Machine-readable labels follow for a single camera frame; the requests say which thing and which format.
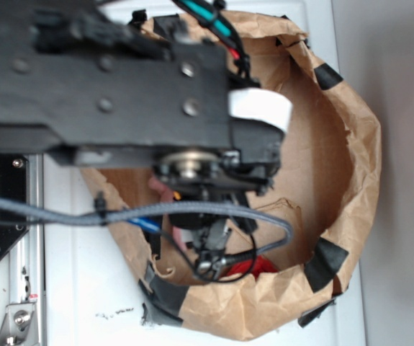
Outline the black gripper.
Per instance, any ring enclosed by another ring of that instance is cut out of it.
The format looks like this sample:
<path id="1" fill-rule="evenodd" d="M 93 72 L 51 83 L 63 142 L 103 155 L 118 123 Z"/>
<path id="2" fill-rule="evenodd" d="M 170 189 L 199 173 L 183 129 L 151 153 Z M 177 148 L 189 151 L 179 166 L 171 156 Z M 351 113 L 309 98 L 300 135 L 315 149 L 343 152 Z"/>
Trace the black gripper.
<path id="1" fill-rule="evenodd" d="M 253 237 L 257 229 L 255 221 L 238 216 L 224 216 L 211 213 L 182 212 L 168 215 L 173 227 L 181 229 L 182 241 L 186 243 L 187 250 L 183 252 L 176 244 L 174 246 L 186 256 L 190 249 L 196 255 L 192 266 L 194 276 L 201 281 L 218 281 L 224 272 L 232 265 L 246 260 L 255 261 L 258 248 Z M 248 233 L 251 248 L 239 253 L 227 253 L 227 245 L 232 236 L 232 228 L 228 223 L 232 221 Z"/>

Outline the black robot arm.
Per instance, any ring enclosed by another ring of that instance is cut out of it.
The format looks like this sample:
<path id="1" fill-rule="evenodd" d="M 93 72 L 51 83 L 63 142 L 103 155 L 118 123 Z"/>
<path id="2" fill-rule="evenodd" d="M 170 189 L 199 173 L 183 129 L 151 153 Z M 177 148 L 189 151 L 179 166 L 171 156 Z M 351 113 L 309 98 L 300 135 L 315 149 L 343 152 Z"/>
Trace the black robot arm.
<path id="1" fill-rule="evenodd" d="M 169 215 L 192 232 L 196 278 L 215 282 L 231 265 L 262 252 L 225 251 L 232 221 L 250 235 L 259 212 L 247 192 L 263 195 L 280 167 L 286 129 L 246 107 L 266 91 L 219 2 L 179 6 L 219 39 L 190 39 L 171 22 L 170 41 L 154 40 L 133 19 L 117 24 L 94 1 L 0 1 L 0 254 L 18 239 L 15 226 L 95 226 L 129 221 L 160 234 Z M 28 156 L 46 154 L 69 167 L 144 167 L 181 202 L 64 216 L 27 206 Z"/>

